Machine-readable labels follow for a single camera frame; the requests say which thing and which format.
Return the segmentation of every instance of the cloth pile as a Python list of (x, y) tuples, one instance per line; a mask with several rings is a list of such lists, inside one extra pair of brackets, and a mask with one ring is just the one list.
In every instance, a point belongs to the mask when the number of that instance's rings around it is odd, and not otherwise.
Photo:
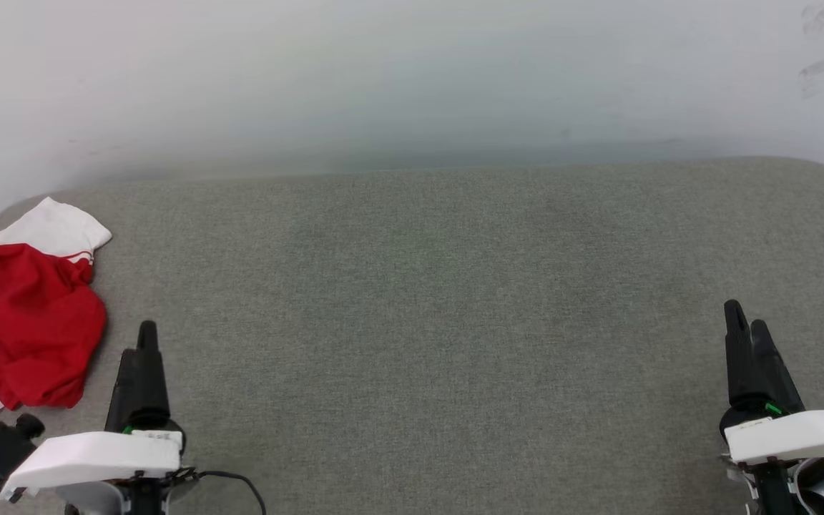
[(0, 408), (71, 408), (106, 323), (89, 287), (111, 238), (94, 216), (49, 197), (0, 232)]

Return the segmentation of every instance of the gray table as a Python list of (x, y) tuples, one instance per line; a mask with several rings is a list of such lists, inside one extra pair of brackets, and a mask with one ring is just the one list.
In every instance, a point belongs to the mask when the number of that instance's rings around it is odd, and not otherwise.
[[(722, 303), (824, 408), (824, 167), (736, 159), (110, 185), (82, 402), (157, 321), (186, 461), (270, 513), (741, 513)], [(0, 229), (35, 202), (0, 215)], [(13, 420), (14, 414), (4, 418)], [(52, 496), (1, 513), (54, 513)], [(175, 513), (248, 513), (206, 479)]]

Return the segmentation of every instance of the red cloth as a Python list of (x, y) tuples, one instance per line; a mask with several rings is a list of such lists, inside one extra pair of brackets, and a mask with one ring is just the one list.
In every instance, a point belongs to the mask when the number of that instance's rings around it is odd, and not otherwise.
[(71, 408), (106, 323), (92, 265), (0, 245), (0, 401)]

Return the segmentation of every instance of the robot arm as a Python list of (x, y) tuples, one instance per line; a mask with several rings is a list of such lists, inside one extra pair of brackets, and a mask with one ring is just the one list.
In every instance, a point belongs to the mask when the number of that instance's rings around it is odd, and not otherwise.
[(806, 411), (762, 320), (724, 304), (729, 410), (720, 433), (765, 515), (824, 513), (824, 410)]
[(123, 352), (104, 431), (49, 438), (37, 447), (31, 440), (43, 430), (26, 413), (16, 427), (0, 421), (0, 499), (17, 502), (25, 491), (55, 488), (75, 513), (164, 515), (171, 491), (178, 499), (200, 477), (224, 476), (248, 483), (265, 515), (249, 479), (181, 469), (186, 433), (170, 418), (157, 326), (150, 320), (139, 327), (135, 349)]

